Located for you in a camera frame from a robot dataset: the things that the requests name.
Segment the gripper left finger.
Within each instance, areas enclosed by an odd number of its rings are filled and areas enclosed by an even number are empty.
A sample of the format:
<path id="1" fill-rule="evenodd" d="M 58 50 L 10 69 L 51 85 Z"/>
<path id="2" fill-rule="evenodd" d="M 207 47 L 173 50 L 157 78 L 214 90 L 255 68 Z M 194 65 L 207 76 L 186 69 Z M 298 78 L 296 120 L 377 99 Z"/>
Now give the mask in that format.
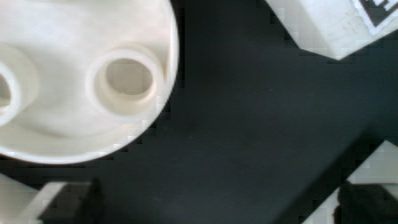
<path id="1" fill-rule="evenodd" d="M 100 180 L 51 182 L 19 215 L 17 224 L 100 224 L 102 215 Z"/>

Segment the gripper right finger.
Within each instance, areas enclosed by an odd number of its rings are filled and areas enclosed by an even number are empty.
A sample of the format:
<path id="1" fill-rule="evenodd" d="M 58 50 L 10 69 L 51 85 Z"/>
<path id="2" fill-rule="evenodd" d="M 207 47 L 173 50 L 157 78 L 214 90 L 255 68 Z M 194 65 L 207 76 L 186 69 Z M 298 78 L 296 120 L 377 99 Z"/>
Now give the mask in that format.
<path id="1" fill-rule="evenodd" d="M 398 224 L 398 184 L 344 184 L 303 224 Z"/>

